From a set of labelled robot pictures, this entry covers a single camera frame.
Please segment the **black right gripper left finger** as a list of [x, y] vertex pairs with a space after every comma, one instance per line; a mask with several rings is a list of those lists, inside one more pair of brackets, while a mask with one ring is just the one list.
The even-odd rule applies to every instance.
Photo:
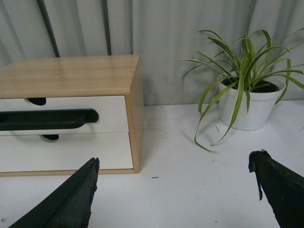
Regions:
[[97, 190], [100, 161], [91, 158], [11, 228], [86, 228]]

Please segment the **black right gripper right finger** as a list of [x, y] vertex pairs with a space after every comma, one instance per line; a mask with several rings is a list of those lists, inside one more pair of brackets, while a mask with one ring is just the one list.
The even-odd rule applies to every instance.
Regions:
[[256, 175], [259, 199], [265, 194], [281, 228], [304, 226], [304, 178], [271, 158], [266, 150], [249, 155], [248, 168]]

